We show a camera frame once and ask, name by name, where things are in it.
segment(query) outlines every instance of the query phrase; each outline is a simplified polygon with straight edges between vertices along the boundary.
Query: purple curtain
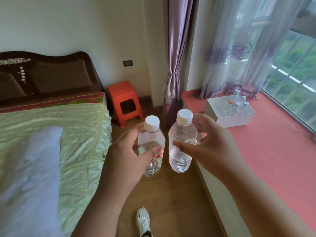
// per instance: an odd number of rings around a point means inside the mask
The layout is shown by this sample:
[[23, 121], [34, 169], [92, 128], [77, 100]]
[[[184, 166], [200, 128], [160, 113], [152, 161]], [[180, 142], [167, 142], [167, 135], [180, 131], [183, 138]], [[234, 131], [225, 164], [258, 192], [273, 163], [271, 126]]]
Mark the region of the purple curtain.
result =
[[163, 122], [171, 127], [182, 107], [180, 62], [187, 39], [193, 0], [164, 0], [165, 45], [169, 73], [163, 103]]

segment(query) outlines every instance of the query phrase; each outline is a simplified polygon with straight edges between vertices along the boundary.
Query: hand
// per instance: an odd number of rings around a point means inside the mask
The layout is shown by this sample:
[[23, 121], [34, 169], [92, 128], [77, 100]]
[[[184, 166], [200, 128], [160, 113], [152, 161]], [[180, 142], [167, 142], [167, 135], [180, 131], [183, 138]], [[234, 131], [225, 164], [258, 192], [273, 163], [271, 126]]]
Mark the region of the hand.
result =
[[240, 170], [240, 167], [247, 166], [240, 156], [233, 136], [227, 129], [205, 114], [194, 114], [193, 124], [199, 132], [206, 132], [207, 136], [198, 145], [173, 141], [180, 151], [196, 159], [221, 181], [226, 177], [227, 172], [234, 173]]
[[125, 202], [142, 177], [145, 168], [161, 150], [161, 146], [158, 146], [141, 156], [135, 154], [134, 142], [138, 134], [143, 131], [144, 123], [140, 123], [121, 134], [109, 147], [99, 181], [98, 193], [111, 195], [114, 199]]

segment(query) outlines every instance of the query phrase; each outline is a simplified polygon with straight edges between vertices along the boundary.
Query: green bedsheet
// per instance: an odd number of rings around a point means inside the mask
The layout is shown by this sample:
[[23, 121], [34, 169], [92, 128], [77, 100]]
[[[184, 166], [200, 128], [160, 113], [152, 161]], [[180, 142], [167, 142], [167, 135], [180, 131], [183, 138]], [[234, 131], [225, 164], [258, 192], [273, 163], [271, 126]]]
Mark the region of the green bedsheet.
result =
[[103, 104], [75, 104], [0, 114], [0, 181], [10, 149], [48, 126], [62, 126], [58, 217], [70, 236], [96, 191], [111, 144], [111, 118]]

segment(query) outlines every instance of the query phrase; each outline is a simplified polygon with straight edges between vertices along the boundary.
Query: shoe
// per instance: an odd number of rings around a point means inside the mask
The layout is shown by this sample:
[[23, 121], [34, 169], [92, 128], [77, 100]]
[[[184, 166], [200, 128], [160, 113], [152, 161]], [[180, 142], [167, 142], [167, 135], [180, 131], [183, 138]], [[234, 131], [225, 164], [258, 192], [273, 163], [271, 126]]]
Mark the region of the shoe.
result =
[[140, 237], [142, 237], [145, 233], [147, 234], [147, 232], [149, 234], [148, 236], [152, 237], [151, 232], [150, 232], [150, 227], [149, 227], [149, 224], [150, 224], [149, 214], [144, 207], [137, 210], [136, 224], [139, 230]]

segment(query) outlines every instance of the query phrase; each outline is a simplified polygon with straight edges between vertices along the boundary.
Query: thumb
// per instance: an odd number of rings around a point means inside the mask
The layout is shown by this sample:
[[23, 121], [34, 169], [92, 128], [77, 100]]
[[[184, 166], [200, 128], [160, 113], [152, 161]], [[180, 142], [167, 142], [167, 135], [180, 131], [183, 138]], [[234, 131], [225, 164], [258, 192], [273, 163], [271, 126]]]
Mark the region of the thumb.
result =
[[148, 165], [150, 161], [161, 151], [162, 147], [156, 146], [152, 147], [150, 150], [146, 151], [144, 154], [140, 155], [142, 162], [144, 165]]
[[198, 146], [192, 145], [189, 143], [185, 143], [183, 141], [174, 140], [172, 144], [175, 147], [178, 147], [180, 151], [186, 153], [187, 155], [193, 157], [195, 159], [195, 156], [198, 154]]

